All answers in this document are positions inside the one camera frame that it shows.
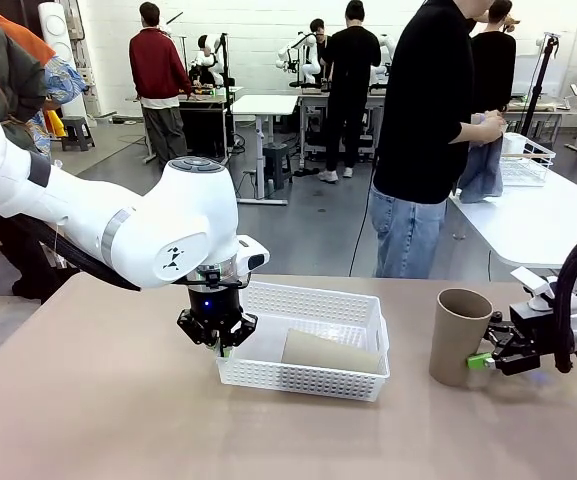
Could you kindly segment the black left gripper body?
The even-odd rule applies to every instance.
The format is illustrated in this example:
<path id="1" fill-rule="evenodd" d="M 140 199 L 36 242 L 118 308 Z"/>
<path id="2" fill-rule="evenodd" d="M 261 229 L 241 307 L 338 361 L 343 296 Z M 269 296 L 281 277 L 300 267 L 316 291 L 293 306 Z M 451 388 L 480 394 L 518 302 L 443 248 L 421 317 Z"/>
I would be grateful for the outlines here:
<path id="1" fill-rule="evenodd" d="M 193 286 L 188 288 L 190 310 L 202 320 L 209 320 L 213 328 L 218 332 L 225 324 L 237 319 L 243 309 L 239 302 L 239 292 L 235 288 L 207 289 Z"/>

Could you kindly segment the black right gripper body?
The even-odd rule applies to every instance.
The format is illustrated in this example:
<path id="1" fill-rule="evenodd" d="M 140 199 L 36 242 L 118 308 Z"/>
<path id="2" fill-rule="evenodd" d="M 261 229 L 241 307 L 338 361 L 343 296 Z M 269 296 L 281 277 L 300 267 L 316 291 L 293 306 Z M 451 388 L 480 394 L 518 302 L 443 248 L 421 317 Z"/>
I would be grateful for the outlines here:
<path id="1" fill-rule="evenodd" d="M 512 376 L 536 370 L 541 358 L 554 352 L 555 317 L 554 301 L 546 298 L 515 303 L 509 306 L 509 321 L 517 330 L 517 341 L 509 347 L 516 351 L 516 363 Z"/>

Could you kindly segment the person's right hand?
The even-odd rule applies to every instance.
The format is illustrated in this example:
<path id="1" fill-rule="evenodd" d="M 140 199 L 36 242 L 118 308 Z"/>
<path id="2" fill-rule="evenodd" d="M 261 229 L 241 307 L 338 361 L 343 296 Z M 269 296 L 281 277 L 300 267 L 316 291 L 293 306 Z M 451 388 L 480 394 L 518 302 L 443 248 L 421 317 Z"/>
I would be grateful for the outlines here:
<path id="1" fill-rule="evenodd" d="M 500 138 L 504 133 L 506 123 L 501 124 L 495 119 L 484 119 L 478 126 L 477 141 L 483 144 L 491 143 Z"/>

